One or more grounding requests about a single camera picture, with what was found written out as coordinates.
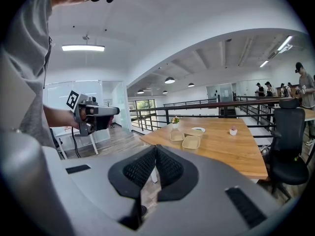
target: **fluorescent light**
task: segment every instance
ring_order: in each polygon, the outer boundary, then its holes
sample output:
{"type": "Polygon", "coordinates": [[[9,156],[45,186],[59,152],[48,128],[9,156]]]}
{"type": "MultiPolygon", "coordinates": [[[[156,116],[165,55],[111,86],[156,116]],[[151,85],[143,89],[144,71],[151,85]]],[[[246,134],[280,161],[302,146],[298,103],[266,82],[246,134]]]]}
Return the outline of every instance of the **fluorescent light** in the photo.
{"type": "Polygon", "coordinates": [[[267,64],[269,60],[266,60],[260,67],[263,67],[265,64],[267,64]]]}
{"type": "Polygon", "coordinates": [[[63,51],[96,51],[104,52],[105,46],[101,45],[63,45],[63,51]]]}
{"type": "Polygon", "coordinates": [[[278,51],[281,51],[282,48],[293,38],[292,36],[289,36],[286,38],[286,40],[282,43],[282,45],[278,48],[278,51]]]}
{"type": "Polygon", "coordinates": [[[165,80],[166,84],[171,84],[171,83],[174,83],[174,82],[175,82],[175,80],[174,80],[173,77],[167,77],[166,80],[165,80]]]}

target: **white shoe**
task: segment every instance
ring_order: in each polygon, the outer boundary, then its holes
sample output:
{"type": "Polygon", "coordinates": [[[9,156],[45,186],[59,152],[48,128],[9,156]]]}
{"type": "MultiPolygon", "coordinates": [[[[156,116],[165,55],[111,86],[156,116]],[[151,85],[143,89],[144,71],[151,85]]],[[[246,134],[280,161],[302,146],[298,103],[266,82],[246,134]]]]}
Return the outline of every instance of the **white shoe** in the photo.
{"type": "Polygon", "coordinates": [[[308,142],[305,143],[306,146],[311,146],[314,142],[314,139],[310,139],[308,142]]]}

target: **standing person in gray shirt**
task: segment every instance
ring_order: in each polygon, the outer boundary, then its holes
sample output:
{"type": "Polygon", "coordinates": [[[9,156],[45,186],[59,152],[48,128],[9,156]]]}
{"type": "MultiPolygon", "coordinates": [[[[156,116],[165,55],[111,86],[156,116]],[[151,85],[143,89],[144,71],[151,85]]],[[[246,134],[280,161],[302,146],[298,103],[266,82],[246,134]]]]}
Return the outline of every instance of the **standing person in gray shirt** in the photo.
{"type": "MultiPolygon", "coordinates": [[[[85,1],[88,0],[27,0],[12,20],[0,46],[0,59],[8,60],[9,68],[15,70],[36,94],[20,130],[35,137],[42,146],[55,147],[49,127],[79,128],[71,111],[46,107],[42,98],[52,43],[48,19],[56,6],[85,1]]],[[[82,112],[81,118],[85,118],[85,113],[82,112]]]]}
{"type": "MultiPolygon", "coordinates": [[[[300,62],[297,62],[295,65],[295,73],[299,73],[300,79],[299,84],[300,87],[297,88],[297,94],[299,94],[302,98],[302,107],[306,109],[310,109],[315,111],[315,85],[312,77],[305,71],[303,65],[300,62]]],[[[310,140],[306,142],[305,144],[307,146],[312,145],[315,138],[315,127],[314,127],[314,121],[308,121],[309,125],[309,138],[310,140]]]]}

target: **brown handrail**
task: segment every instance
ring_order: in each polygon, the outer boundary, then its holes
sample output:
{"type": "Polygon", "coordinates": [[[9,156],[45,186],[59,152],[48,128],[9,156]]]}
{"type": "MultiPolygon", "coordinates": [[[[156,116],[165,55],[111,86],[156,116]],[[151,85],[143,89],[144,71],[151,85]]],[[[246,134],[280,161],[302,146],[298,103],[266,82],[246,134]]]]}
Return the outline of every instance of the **brown handrail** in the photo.
{"type": "Polygon", "coordinates": [[[247,106],[247,105],[258,105],[258,104],[268,104],[274,103],[278,104],[280,100],[284,98],[271,97],[267,99],[258,100],[241,100],[241,101],[229,101],[229,102],[214,102],[209,104],[195,104],[195,105],[184,105],[178,107],[163,107],[163,108],[149,108],[149,109],[137,109],[130,110],[130,112],[140,112],[140,111],[158,111],[158,110],[177,110],[177,109],[194,109],[194,108],[221,108],[221,107],[237,107],[237,106],[247,106]]]}

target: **white pot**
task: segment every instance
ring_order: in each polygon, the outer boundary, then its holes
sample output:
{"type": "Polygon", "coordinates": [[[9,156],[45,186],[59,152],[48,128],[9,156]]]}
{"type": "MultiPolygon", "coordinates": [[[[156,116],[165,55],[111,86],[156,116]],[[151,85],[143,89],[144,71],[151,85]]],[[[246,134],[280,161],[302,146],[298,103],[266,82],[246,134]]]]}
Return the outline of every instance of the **white pot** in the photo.
{"type": "Polygon", "coordinates": [[[230,135],[231,135],[231,136],[235,136],[236,133],[237,133],[237,129],[236,129],[236,130],[230,129],[230,135]]]}

